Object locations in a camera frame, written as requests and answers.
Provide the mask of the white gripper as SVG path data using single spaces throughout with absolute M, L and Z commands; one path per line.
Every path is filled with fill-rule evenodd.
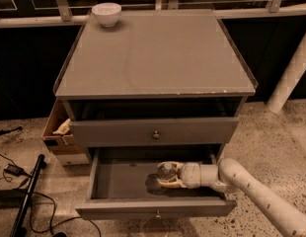
M 158 184 L 166 189 L 197 189 L 200 187 L 200 165 L 198 163 L 181 163 L 168 161 L 164 163 L 164 172 L 167 175 L 179 175 L 181 180 L 166 181 L 158 179 Z

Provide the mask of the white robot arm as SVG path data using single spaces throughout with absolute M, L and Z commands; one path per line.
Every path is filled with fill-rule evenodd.
M 208 187 L 221 193 L 241 190 L 284 237 L 306 237 L 306 215 L 255 179 L 239 162 L 223 158 L 217 164 L 162 162 L 157 182 L 167 189 Z

